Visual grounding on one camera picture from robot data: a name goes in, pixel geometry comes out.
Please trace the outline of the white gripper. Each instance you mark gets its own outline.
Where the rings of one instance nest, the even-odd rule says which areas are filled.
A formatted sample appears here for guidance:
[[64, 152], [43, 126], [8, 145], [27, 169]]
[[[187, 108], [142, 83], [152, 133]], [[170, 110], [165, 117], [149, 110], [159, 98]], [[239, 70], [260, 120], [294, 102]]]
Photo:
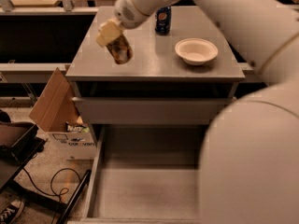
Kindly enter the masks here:
[[135, 29], [145, 22], [157, 9], [170, 6], [177, 0], [117, 0], [114, 19], [102, 23], [96, 42], [100, 47], [113, 42], [122, 30]]

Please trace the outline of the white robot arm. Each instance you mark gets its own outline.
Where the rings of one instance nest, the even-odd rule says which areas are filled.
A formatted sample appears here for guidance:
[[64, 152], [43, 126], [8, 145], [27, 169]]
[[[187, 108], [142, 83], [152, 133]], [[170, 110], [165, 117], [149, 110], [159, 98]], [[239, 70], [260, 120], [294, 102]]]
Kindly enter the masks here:
[[[175, 0], [117, 0], [134, 29]], [[200, 157], [202, 224], [299, 224], [299, 24], [275, 0], [193, 0], [266, 88], [214, 118]]]

